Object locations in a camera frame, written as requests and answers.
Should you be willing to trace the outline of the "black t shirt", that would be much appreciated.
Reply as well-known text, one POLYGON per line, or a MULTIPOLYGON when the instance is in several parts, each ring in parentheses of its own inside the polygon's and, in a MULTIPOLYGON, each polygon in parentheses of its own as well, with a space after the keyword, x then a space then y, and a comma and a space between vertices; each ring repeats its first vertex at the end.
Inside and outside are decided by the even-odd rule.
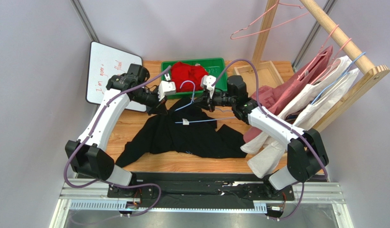
POLYGON ((189 97, 182 98, 170 107, 167 115, 150 117, 135 137, 125 144, 115 164, 125 167, 147 152, 176 151, 215 159, 245 158, 246 153, 241 150, 245 144, 243 135, 235 129, 225 124, 218 127, 216 121, 189 125, 175 123, 183 118, 189 121, 213 119, 195 105, 175 112, 190 101, 189 97))

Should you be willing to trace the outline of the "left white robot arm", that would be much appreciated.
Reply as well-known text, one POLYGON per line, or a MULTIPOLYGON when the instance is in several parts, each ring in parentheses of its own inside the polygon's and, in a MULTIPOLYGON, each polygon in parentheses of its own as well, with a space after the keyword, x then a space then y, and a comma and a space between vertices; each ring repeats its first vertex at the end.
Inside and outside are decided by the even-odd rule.
POLYGON ((154 78, 149 71, 137 64, 131 64, 128 71, 113 75, 106 85, 106 91, 93 119, 84 132, 75 141, 68 141, 65 152, 68 157, 64 169, 64 180, 72 188, 67 178, 67 170, 103 181, 118 188, 132 188, 134 174, 115 164, 114 159, 106 153, 111 133, 125 108, 130 102, 145 105, 148 114, 167 114, 165 106, 167 97, 176 92, 176 85, 169 78, 169 68, 154 78), (161 76, 168 79, 161 81, 154 90, 147 85, 161 76))

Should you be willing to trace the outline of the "blue wire hanger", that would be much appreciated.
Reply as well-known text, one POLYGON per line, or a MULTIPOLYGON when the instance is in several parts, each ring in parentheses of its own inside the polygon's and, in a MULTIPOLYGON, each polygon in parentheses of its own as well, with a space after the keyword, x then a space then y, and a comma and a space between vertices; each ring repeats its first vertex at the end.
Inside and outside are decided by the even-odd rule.
MULTIPOLYGON (((182 88, 185 83, 191 83, 193 85, 191 101, 188 104, 186 104, 186 105, 176 109, 175 112, 192 105, 194 103, 194 101, 195 101, 195 89, 196 89, 195 83, 193 81, 191 81, 191 80, 186 80, 186 81, 181 83, 180 88, 182 88)), ((233 118, 234 117, 225 117, 225 118, 218 118, 218 119, 212 119, 212 120, 196 120, 196 121, 189 121, 189 120, 183 118, 182 121, 175 122, 175 123, 176 124, 182 124, 182 125, 189 125, 189 124, 192 124, 192 123, 204 123, 204 122, 212 122, 212 121, 218 121, 218 120, 227 120, 227 119, 233 119, 233 118)))

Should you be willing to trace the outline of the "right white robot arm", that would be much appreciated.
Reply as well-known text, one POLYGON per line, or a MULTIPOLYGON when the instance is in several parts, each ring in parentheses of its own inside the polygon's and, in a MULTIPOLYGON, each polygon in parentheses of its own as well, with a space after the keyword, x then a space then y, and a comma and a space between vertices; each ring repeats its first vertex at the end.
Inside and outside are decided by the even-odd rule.
POLYGON ((229 106, 237 119, 262 130, 285 147, 288 153, 286 167, 264 177, 272 191, 282 190, 295 182, 304 183, 329 163, 317 130, 293 126, 265 107, 260 107, 248 96, 246 84, 239 75, 227 79, 227 91, 217 91, 214 86, 216 80, 214 76, 201 79, 203 93, 195 99, 196 106, 210 112, 215 111, 217 106, 229 106))

